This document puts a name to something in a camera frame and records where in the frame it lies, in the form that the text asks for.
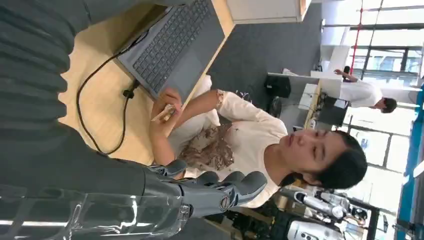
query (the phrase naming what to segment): gray carpet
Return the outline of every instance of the gray carpet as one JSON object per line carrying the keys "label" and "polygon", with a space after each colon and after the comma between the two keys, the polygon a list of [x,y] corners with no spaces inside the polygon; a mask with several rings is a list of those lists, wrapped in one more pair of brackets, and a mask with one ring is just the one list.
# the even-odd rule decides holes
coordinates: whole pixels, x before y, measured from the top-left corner
{"label": "gray carpet", "polygon": [[209,70],[212,87],[249,92],[253,104],[265,109],[267,72],[287,68],[309,76],[318,63],[321,18],[321,4],[311,4],[302,23],[237,25]]}

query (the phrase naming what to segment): woman's hand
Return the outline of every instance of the woman's hand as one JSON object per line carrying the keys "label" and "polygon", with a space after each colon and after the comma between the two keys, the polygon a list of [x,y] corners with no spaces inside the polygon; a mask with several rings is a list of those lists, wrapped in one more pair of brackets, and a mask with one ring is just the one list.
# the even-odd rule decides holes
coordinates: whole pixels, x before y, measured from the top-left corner
{"label": "woman's hand", "polygon": [[160,114],[165,109],[165,106],[168,104],[173,105],[175,107],[175,112],[168,120],[161,118],[156,119],[155,121],[151,121],[149,128],[151,136],[162,135],[168,137],[174,125],[180,118],[183,106],[181,103],[181,97],[176,90],[167,88],[159,95],[159,98],[154,102],[153,109],[151,110],[151,119]]}
{"label": "woman's hand", "polygon": [[345,73],[344,72],[342,72],[342,70],[340,70],[340,69],[336,69],[336,70],[334,70],[334,73],[335,74],[337,74],[337,75],[344,75]]}

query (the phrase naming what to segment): white sweater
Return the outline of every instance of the white sweater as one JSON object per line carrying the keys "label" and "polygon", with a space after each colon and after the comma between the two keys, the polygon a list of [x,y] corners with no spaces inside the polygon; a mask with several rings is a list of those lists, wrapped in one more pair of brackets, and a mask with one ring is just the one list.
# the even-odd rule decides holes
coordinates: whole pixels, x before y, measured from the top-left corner
{"label": "white sweater", "polygon": [[225,140],[233,152],[234,163],[222,170],[215,170],[207,165],[198,168],[189,167],[185,177],[195,178],[204,171],[213,171],[218,174],[220,180],[223,180],[233,171],[240,171],[245,175],[260,171],[267,179],[265,189],[254,200],[242,206],[258,208],[279,189],[265,169],[265,148],[279,143],[280,139],[287,135],[287,129],[280,119],[232,92],[224,92],[222,105],[217,111],[233,122]]}

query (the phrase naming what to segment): white shirt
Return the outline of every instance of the white shirt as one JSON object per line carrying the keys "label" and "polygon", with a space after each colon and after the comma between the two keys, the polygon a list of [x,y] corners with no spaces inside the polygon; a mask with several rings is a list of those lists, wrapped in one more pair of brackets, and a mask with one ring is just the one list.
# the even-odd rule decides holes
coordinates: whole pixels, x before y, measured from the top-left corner
{"label": "white shirt", "polygon": [[349,101],[352,108],[372,107],[382,97],[380,88],[361,80],[341,84],[340,99]]}
{"label": "white shirt", "polygon": [[279,189],[265,168],[265,148],[278,144],[280,139],[287,135],[287,129],[280,119],[232,92],[224,92],[222,105],[217,111],[233,122],[225,140],[233,152],[234,163],[222,170],[206,165],[198,168],[189,167],[184,177],[196,178],[204,171],[213,171],[222,181],[233,171],[240,171],[244,175],[253,171],[262,172],[267,179],[265,189],[255,199],[242,205],[247,208],[258,208]]}

